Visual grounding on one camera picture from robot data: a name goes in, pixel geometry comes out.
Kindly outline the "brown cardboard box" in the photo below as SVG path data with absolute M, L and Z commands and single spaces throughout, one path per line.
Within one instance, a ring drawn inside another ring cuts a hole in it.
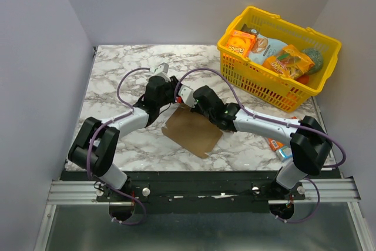
M 223 132 L 204 116 L 178 107 L 162 127 L 162 133 L 200 159 L 207 159 Z

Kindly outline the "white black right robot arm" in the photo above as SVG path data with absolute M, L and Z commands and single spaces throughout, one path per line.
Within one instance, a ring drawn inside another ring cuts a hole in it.
M 195 90 L 193 99 L 196 103 L 193 110 L 219 129 L 264 136 L 291 149 L 292 160 L 278 171 L 270 184 L 270 192 L 277 199 L 284 199 L 306 176 L 319 175 L 333 147 L 333 142 L 323 136 L 322 127 L 311 116 L 302 120 L 260 116 L 238 103 L 224 103 L 208 86 Z

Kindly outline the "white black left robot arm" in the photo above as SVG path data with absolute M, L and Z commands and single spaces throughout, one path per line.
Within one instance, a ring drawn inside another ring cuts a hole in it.
M 174 103 L 174 90 L 178 79 L 168 80 L 151 76 L 145 93 L 126 112 L 99 120 L 87 118 L 82 124 L 68 152 L 68 160 L 85 169 L 89 176 L 95 176 L 110 186 L 110 194 L 118 201 L 130 195 L 129 177 L 114 163 L 116 147 L 120 138 L 151 125 L 160 115 L 162 107 Z

